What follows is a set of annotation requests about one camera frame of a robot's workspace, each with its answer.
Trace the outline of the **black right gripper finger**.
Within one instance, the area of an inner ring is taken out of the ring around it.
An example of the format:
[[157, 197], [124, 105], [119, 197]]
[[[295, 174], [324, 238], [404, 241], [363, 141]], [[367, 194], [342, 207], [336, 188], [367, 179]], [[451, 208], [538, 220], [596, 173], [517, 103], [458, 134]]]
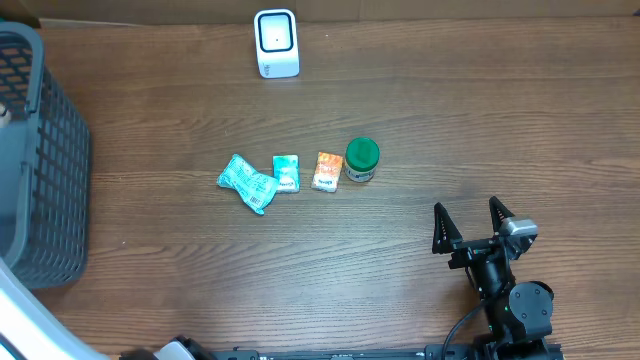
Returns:
[[463, 237], [440, 202], [434, 205], [434, 221], [432, 252], [434, 254], [452, 253], [463, 242]]
[[499, 232], [507, 218], [514, 217], [514, 214], [496, 196], [489, 199], [489, 209], [494, 233]]

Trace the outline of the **green lid seasoning jar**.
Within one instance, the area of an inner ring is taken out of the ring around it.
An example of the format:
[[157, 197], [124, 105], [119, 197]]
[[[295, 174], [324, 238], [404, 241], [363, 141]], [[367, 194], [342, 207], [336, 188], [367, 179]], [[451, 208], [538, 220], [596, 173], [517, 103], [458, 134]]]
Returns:
[[345, 174], [354, 182], [370, 181], [380, 160], [378, 144], [367, 137], [354, 138], [345, 153]]

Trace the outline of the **small orange sachet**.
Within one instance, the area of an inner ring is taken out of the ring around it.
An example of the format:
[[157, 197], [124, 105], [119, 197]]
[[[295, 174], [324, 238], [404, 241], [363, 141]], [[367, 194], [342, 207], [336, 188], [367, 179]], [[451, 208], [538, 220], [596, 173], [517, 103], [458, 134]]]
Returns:
[[311, 187], [319, 191], [331, 193], [336, 192], [342, 172], [342, 166], [342, 156], [319, 152], [316, 168], [312, 177]]

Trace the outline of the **small green white sachet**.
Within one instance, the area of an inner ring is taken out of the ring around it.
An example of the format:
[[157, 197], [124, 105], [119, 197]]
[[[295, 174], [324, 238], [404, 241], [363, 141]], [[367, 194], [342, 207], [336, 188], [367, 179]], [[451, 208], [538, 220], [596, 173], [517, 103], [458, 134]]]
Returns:
[[278, 180], [278, 193], [298, 193], [300, 191], [299, 157], [297, 155], [276, 155], [273, 157], [274, 177]]

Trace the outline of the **teal snack packet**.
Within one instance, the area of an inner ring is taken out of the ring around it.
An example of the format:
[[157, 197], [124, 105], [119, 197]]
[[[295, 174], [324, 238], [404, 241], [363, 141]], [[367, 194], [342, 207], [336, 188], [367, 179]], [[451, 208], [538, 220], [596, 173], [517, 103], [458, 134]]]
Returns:
[[262, 216], [275, 197], [279, 182], [257, 171], [242, 156], [234, 154], [217, 178], [217, 185], [235, 190], [252, 211]]

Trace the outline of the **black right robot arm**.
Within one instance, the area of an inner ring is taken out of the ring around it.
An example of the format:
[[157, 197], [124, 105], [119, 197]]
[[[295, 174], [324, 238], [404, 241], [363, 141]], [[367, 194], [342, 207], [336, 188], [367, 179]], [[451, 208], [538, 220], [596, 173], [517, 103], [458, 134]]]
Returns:
[[[450, 269], [463, 269], [480, 303], [449, 331], [443, 344], [427, 351], [433, 358], [479, 360], [557, 360], [564, 354], [549, 344], [554, 292], [541, 281], [518, 283], [511, 263], [526, 253], [539, 234], [530, 218], [518, 217], [495, 196], [489, 199], [493, 235], [465, 241], [441, 203], [434, 205], [432, 252], [449, 254]], [[451, 344], [462, 325], [484, 313], [489, 332], [469, 345]]]

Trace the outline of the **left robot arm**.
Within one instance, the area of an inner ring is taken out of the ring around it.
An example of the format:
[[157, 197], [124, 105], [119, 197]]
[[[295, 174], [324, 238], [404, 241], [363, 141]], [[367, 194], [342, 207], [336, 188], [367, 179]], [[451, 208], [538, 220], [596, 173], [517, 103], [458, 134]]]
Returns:
[[[71, 333], [16, 278], [1, 265], [1, 357], [3, 359], [110, 360]], [[178, 338], [161, 349], [134, 349], [124, 360], [213, 360], [201, 347]]]

